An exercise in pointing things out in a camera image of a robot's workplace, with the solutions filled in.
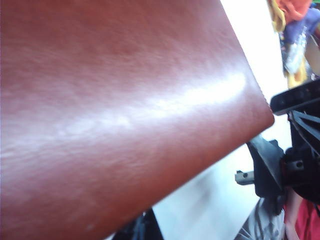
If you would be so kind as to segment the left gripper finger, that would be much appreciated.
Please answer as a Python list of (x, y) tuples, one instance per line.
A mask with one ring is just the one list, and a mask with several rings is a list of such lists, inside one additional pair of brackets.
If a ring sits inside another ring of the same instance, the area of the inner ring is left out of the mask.
[(163, 240), (160, 227), (154, 211), (149, 209), (143, 212), (132, 222), (117, 231), (113, 240)]

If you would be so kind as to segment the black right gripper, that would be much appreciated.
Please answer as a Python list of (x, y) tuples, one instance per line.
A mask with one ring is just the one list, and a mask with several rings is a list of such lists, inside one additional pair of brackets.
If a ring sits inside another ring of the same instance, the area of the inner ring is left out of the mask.
[[(297, 110), (288, 113), (291, 147), (285, 151), (285, 183), (306, 200), (320, 203), (320, 118)], [(268, 200), (277, 216), (284, 205), (281, 161), (276, 140), (256, 136), (246, 143), (253, 160), (255, 193)]]

